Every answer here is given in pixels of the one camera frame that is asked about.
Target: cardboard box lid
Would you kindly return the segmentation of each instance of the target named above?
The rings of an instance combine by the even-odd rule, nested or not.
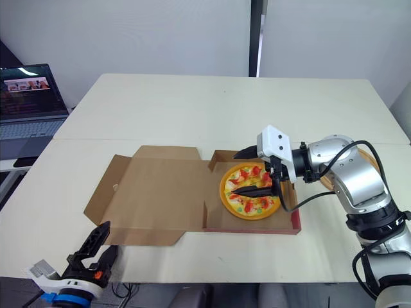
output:
[[[185,231],[204,228],[207,163],[187,147],[141,146],[132,158],[115,155],[84,214],[95,224],[111,221],[109,244],[172,245]]]
[[[240,162],[235,151],[216,150],[210,161],[196,148],[141,146],[133,157],[115,155],[84,214],[95,224],[111,221],[107,244],[171,246],[186,231],[292,230],[291,214],[279,209],[260,221],[229,213],[219,197],[224,173]],[[297,202],[287,183],[286,203]]]

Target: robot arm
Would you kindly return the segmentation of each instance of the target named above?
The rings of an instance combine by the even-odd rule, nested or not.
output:
[[[380,173],[359,154],[357,145],[365,144],[374,154]],[[353,270],[365,291],[376,300],[377,308],[411,307],[411,233],[405,220],[409,212],[398,210],[385,179],[377,152],[366,141],[331,135],[321,141],[292,150],[290,139],[273,126],[257,137],[257,145],[238,152],[235,158],[259,157],[273,179],[273,187],[242,187],[236,194],[249,197],[278,196],[284,210],[293,211],[318,196],[336,194],[347,212],[347,226],[356,232],[363,247],[353,260]],[[306,183],[327,175],[333,192],[319,194],[294,209],[285,204],[280,181],[296,182],[301,176]],[[357,271],[361,259],[366,284]]]

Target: toy pizza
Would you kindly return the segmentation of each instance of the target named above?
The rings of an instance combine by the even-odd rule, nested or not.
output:
[[[247,220],[263,219],[273,214],[280,206],[278,197],[249,198],[232,192],[251,185],[257,187],[272,185],[264,164],[255,162],[239,164],[226,172],[220,182],[220,197],[227,210]]]

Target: laptop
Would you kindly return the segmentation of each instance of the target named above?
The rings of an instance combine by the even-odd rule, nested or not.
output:
[[[0,70],[0,159],[37,157],[68,117],[48,64]]]

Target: laptop screen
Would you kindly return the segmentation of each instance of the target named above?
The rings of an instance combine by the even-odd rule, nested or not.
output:
[[[49,65],[1,69],[1,122],[67,116]]]

